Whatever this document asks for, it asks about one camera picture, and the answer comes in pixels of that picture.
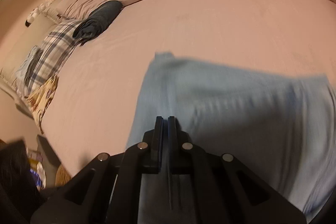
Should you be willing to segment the light blue denim pants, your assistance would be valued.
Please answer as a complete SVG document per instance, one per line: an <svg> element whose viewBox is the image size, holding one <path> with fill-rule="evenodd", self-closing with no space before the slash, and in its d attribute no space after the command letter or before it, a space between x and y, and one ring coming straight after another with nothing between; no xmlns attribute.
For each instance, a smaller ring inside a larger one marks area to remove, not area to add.
<svg viewBox="0 0 336 224"><path fill-rule="evenodd" d="M335 88L158 53L127 145L157 116L177 118L206 152L230 153L312 220L335 189Z"/></svg>

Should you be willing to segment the yellow shaggy rug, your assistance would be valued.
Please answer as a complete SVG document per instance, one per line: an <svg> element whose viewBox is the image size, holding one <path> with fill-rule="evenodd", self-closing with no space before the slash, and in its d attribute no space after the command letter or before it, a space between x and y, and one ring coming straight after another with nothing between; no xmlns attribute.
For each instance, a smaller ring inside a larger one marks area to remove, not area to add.
<svg viewBox="0 0 336 224"><path fill-rule="evenodd" d="M55 186L60 187L64 186L67 182L71 180L71 175L67 172L65 167L60 164L55 176Z"/></svg>

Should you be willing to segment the yellow patterned cloth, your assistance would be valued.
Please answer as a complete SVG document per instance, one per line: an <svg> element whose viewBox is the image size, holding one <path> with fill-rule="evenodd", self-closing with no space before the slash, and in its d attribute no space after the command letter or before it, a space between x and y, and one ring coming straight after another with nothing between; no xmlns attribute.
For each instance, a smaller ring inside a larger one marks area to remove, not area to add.
<svg viewBox="0 0 336 224"><path fill-rule="evenodd" d="M44 134L42 130L42 120L47 108L54 98L58 81L58 75L53 75L42 86L25 98L26 104L33 116L33 120L42 135Z"/></svg>

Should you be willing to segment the blue grey folded clothes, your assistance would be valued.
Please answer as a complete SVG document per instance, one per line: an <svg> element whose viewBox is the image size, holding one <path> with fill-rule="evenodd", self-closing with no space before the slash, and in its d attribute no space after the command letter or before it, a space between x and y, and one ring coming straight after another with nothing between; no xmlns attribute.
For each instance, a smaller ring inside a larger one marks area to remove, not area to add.
<svg viewBox="0 0 336 224"><path fill-rule="evenodd" d="M19 89L24 89L25 86L28 86L29 80L33 75L33 72L36 68L37 63L39 62L42 53L42 49L40 49L38 46L33 46L29 51L28 55L25 57L24 61L15 72L15 77L17 78L17 86Z"/></svg>

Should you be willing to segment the plaid pillow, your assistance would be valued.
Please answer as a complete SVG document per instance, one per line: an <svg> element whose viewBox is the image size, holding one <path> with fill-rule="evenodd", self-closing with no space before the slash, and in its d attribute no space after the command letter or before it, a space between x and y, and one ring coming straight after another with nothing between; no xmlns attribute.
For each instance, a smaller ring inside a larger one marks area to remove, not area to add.
<svg viewBox="0 0 336 224"><path fill-rule="evenodd" d="M62 66L70 57L76 47L76 40L72 37L74 30L80 24L80 20L66 20L56 26L38 46L43 53L36 65L28 86L19 89L17 93L21 97L28 97L32 92L42 86L50 77L59 73Z"/></svg>

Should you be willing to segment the dark folded pants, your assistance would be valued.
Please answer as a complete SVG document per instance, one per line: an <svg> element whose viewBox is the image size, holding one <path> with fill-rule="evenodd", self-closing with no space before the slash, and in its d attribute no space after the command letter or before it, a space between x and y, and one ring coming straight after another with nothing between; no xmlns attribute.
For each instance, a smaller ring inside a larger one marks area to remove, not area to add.
<svg viewBox="0 0 336 224"><path fill-rule="evenodd" d="M112 24L122 10L122 3L116 0L108 1L93 10L86 20L83 20L74 30L72 37L78 43L97 38Z"/></svg>

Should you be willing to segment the pink bed with sheet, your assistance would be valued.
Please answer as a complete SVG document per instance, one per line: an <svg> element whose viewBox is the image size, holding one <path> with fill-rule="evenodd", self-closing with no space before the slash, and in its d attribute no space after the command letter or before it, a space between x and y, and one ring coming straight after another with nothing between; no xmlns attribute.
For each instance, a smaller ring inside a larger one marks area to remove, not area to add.
<svg viewBox="0 0 336 224"><path fill-rule="evenodd" d="M75 175L98 153L124 150L137 96L156 53L335 82L330 0L142 0L59 73L42 129Z"/></svg>

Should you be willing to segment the white plush toy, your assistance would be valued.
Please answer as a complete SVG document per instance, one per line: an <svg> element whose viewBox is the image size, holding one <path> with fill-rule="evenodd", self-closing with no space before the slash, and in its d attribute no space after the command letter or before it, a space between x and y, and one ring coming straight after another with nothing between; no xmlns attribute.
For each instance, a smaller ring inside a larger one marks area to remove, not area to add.
<svg viewBox="0 0 336 224"><path fill-rule="evenodd" d="M29 27L33 21L40 15L42 12L46 11L46 9L56 0L44 0L38 7L34 8L33 11L29 13L27 16L25 26Z"/></svg>

